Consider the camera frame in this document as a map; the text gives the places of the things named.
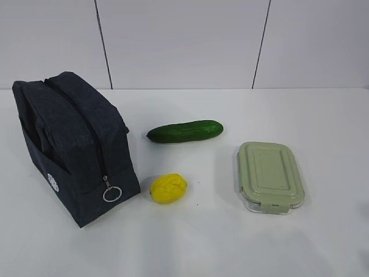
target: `white wall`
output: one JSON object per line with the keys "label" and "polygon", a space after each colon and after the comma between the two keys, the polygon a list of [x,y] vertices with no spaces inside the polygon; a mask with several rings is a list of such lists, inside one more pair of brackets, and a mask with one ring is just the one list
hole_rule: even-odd
{"label": "white wall", "polygon": [[[269,0],[98,0],[114,88],[251,88]],[[255,88],[369,87],[369,0],[272,0]],[[1,0],[0,89],[109,88],[93,0]]]}
{"label": "white wall", "polygon": [[368,85],[368,0],[272,0],[255,88]]}
{"label": "white wall", "polygon": [[268,0],[98,2],[114,88],[251,88]]}
{"label": "white wall", "polygon": [[110,87],[93,0],[1,0],[0,89],[66,70]]}

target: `white logo patch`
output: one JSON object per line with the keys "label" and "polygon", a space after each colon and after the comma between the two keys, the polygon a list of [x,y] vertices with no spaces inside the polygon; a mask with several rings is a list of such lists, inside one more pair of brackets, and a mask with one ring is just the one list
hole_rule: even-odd
{"label": "white logo patch", "polygon": [[59,192],[59,186],[56,182],[56,180],[54,179],[54,177],[51,175],[51,174],[47,174],[47,178],[48,178],[48,181],[50,183],[50,185],[52,186],[52,188],[56,191],[56,192]]}

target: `lunch bag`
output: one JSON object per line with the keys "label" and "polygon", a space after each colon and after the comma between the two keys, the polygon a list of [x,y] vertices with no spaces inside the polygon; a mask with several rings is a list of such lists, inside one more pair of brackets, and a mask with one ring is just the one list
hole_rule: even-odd
{"label": "lunch bag", "polygon": [[29,154],[80,227],[140,193],[116,107],[72,72],[16,81]]}

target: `toy lemon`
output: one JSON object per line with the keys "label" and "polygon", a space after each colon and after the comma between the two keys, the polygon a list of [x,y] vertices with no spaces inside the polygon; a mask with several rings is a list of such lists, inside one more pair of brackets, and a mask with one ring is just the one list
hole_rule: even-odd
{"label": "toy lemon", "polygon": [[164,175],[152,184],[150,194],[155,202],[169,204],[185,195],[187,182],[179,174]]}

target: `zipper pull ring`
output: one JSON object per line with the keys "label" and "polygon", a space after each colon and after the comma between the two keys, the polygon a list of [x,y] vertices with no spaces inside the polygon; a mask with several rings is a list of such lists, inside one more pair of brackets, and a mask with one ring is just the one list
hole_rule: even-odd
{"label": "zipper pull ring", "polygon": [[[105,190],[105,192],[103,193],[103,200],[105,202],[108,202],[108,203],[110,203],[110,202],[116,202],[122,196],[122,189],[120,187],[118,187],[118,186],[111,186],[110,183],[109,183],[109,179],[108,179],[107,176],[103,176],[103,180],[104,180],[104,182],[106,184],[106,187],[107,187],[106,190]],[[116,198],[114,198],[114,199],[111,199],[111,200],[106,199],[106,193],[109,192],[112,189],[117,189],[118,190],[118,192],[119,192],[118,196]]]}
{"label": "zipper pull ring", "polygon": [[106,187],[108,188],[108,190],[110,190],[110,189],[111,189],[111,186],[110,186],[110,183],[109,183],[108,177],[107,177],[107,176],[104,176],[104,177],[103,177],[103,180],[104,180],[104,182],[105,182]]}

